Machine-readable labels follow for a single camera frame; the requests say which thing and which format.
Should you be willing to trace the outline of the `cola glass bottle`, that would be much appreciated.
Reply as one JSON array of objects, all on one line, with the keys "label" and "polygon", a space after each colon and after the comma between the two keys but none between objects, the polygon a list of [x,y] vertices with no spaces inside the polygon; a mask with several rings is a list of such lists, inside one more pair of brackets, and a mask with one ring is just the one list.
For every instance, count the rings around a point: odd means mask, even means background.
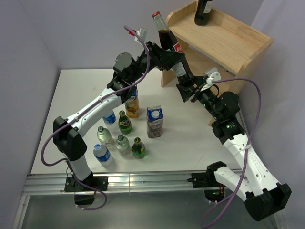
[{"label": "cola glass bottle", "polygon": [[205,26],[209,21],[213,0],[198,0],[194,22],[198,26]]},{"label": "cola glass bottle", "polygon": [[182,58],[182,55],[180,55],[183,53],[181,44],[178,42],[178,39],[175,37],[173,32],[169,29],[159,11],[155,12],[152,15],[152,18],[158,30],[161,48],[171,53],[175,53],[174,57],[181,58],[180,61],[172,67],[172,70],[178,79],[179,85],[183,87],[191,86],[193,84],[193,73],[190,70],[186,57],[184,56]]}]

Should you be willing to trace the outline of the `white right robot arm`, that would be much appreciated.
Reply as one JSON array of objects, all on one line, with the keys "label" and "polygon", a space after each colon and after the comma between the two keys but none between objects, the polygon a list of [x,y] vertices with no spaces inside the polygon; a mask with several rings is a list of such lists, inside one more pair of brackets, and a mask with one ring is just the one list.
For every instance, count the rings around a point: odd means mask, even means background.
[{"label": "white right robot arm", "polygon": [[223,184],[244,201],[249,215],[256,221],[285,208],[292,193],[287,184],[281,184],[263,164],[253,146],[250,136],[237,120],[239,98],[233,92],[214,94],[211,87],[222,80],[219,73],[194,77],[188,87],[177,84],[184,102],[199,101],[214,118],[212,130],[221,144],[229,150],[242,168],[237,175],[223,162],[207,167],[206,180],[211,186]]}]

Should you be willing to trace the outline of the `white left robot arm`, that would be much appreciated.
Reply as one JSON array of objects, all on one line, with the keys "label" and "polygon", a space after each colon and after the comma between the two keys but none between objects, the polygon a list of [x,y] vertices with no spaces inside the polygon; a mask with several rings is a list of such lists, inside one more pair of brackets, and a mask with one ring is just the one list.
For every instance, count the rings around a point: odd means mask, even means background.
[{"label": "white left robot arm", "polygon": [[53,142],[72,169],[76,186],[81,190],[96,187],[85,152],[83,137],[100,119],[125,103],[136,89],[135,83],[143,80],[153,68],[169,70],[185,57],[184,53],[167,51],[156,43],[147,42],[143,53],[134,59],[124,52],[116,57],[112,80],[102,93],[82,110],[66,119],[57,117],[53,122]]}]

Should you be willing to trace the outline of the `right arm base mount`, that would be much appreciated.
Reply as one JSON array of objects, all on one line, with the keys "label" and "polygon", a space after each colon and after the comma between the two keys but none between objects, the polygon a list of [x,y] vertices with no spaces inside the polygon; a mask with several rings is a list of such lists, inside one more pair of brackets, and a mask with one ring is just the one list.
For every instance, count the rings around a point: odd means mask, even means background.
[{"label": "right arm base mount", "polygon": [[192,183],[193,188],[203,188],[204,196],[208,201],[219,202],[225,197],[224,185],[210,178],[207,172],[191,173],[187,181]]}]

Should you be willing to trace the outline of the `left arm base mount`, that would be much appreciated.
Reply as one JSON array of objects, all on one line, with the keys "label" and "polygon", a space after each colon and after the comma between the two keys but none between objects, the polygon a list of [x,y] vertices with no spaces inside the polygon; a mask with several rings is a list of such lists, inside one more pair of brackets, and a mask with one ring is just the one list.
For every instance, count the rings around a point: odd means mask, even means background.
[{"label": "left arm base mount", "polygon": [[74,193],[74,202],[77,205],[87,206],[91,205],[95,200],[97,191],[89,187],[106,191],[108,186],[107,176],[92,176],[88,181],[82,181],[80,184],[74,177],[66,178],[64,192]]}]

